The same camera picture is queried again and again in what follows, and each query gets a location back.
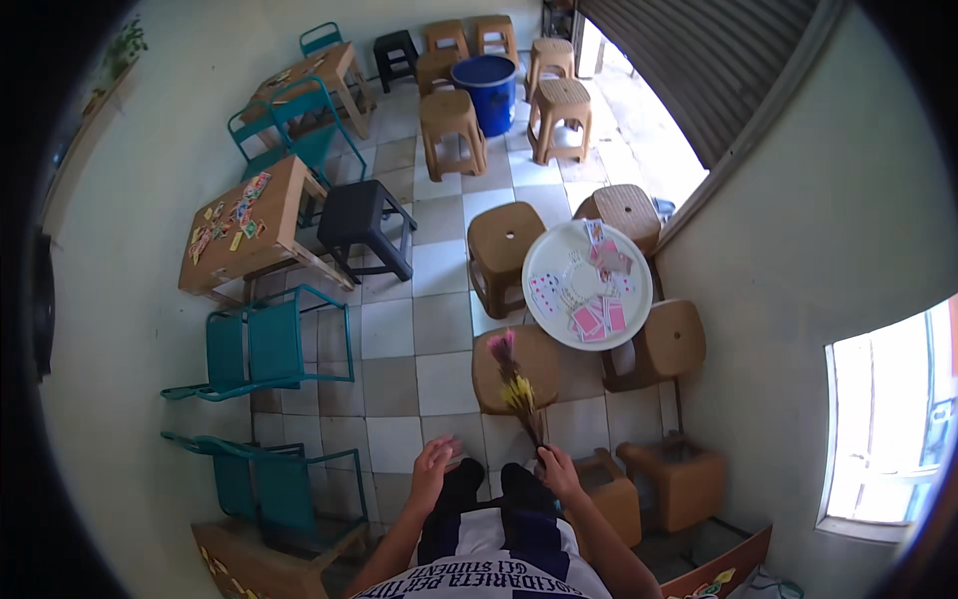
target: round tray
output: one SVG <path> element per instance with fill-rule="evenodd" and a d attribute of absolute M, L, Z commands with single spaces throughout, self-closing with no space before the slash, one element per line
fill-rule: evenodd
<path fill-rule="evenodd" d="M 642 252 L 621 231 L 608 225 L 603 229 L 605 236 L 615 241 L 619 251 L 632 259 L 632 271 L 625 277 L 626 286 L 634 285 L 630 292 L 620 293 L 613 284 L 599 280 L 595 267 L 588 262 L 591 244 L 585 233 L 584 220 L 564 222 L 540 235 L 522 264 L 522 295 L 536 323 L 559 343 L 586 352 L 610 350 L 632 339 L 645 324 L 652 306 L 652 275 Z M 546 273 L 559 277 L 563 286 L 559 296 L 560 313 L 550 316 L 539 309 L 527 285 L 534 274 Z M 585 343 L 579 340 L 578 333 L 569 329 L 569 320 L 572 310 L 597 293 L 622 299 L 626 329 L 610 334 L 602 341 Z"/>

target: person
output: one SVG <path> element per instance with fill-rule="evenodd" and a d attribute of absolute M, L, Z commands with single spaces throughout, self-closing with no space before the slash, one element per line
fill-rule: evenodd
<path fill-rule="evenodd" d="M 476 500 L 482 465 L 466 457 L 448 466 L 461 453 L 462 443 L 449 435 L 426 444 L 399 517 L 345 596 L 661 599 L 655 577 L 592 503 L 564 451 L 538 448 L 544 484 L 507 464 L 503 496 L 484 503 Z M 575 519 L 595 569 L 579 556 L 557 499 Z M 417 565 L 409 567 L 414 551 Z"/>

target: green plant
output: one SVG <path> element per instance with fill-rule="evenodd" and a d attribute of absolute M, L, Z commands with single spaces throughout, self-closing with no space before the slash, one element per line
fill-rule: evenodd
<path fill-rule="evenodd" d="M 115 81 L 130 62 L 141 52 L 149 50 L 143 40 L 143 28 L 140 27 L 140 15 L 128 21 L 103 52 L 103 68 L 110 81 Z"/>

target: metal shutter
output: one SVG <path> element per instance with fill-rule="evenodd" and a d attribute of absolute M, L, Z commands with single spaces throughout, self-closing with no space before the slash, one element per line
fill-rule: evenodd
<path fill-rule="evenodd" d="M 819 0 L 580 0 L 713 169 L 791 58 Z"/>

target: white wall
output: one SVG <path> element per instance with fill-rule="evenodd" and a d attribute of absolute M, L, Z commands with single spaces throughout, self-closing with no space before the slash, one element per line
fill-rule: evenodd
<path fill-rule="evenodd" d="M 167 402 L 205 381 L 209 301 L 176 288 L 195 210 L 239 182 L 225 129 L 284 66 L 258 0 L 149 0 L 143 54 L 91 135 L 46 226 L 55 250 L 53 452 L 80 517 L 135 597 L 216 597 L 190 532 L 221 518 L 210 458 L 164 429 L 250 437 L 246 398 Z"/>
<path fill-rule="evenodd" d="M 768 563 L 809 597 L 857 597 L 894 548 L 813 530 L 823 347 L 958 292 L 958 215 L 933 129 L 858 8 L 778 123 L 656 261 L 694 300 L 708 356 L 680 380 L 686 431 L 729 460 L 724 516 L 774 522 Z"/>
<path fill-rule="evenodd" d="M 356 53 L 367 77 L 376 75 L 373 42 L 399 30 L 408 30 L 422 51 L 422 26 L 447 19 L 466 19 L 464 28 L 470 43 L 474 27 L 467 17 L 507 14 L 513 20 L 515 44 L 529 50 L 539 37 L 541 3 L 538 0 L 262 0 L 263 11 L 278 43 L 289 61 L 301 57 L 299 36 L 327 21 L 339 25 L 343 38 L 356 45 Z"/>

